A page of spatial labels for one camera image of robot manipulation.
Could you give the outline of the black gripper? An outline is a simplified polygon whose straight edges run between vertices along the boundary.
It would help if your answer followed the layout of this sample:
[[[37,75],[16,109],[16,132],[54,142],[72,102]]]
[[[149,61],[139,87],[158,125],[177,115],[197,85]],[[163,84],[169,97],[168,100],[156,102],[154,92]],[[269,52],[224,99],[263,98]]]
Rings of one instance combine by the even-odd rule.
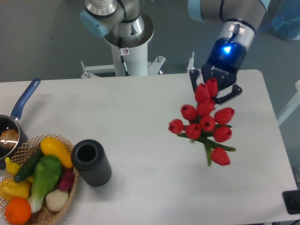
[[[235,41],[227,38],[218,39],[209,55],[207,62],[199,69],[189,71],[193,92],[195,93],[199,84],[197,80],[203,76],[207,82],[211,78],[217,79],[219,89],[226,89],[232,85],[232,91],[225,96],[216,97],[214,101],[222,105],[242,93],[242,88],[234,84],[237,80],[237,72],[246,56],[247,49]]]

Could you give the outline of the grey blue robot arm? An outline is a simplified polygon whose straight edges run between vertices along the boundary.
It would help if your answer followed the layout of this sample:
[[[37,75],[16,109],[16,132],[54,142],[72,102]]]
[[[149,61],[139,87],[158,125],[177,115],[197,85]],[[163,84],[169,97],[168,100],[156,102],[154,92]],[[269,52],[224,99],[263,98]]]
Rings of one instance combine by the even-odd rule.
[[[200,70],[189,62],[187,71],[192,86],[202,77],[207,83],[216,78],[218,90],[228,87],[225,96],[215,96],[223,104],[242,93],[237,85],[237,73],[251,46],[261,21],[268,10],[267,0],[190,0],[189,16],[198,21],[220,21],[223,26],[206,63]],[[148,42],[153,37],[152,20],[140,11],[137,0],[87,0],[80,13],[84,26],[111,46],[116,76],[145,76],[157,74],[165,59],[157,57],[148,62]]]

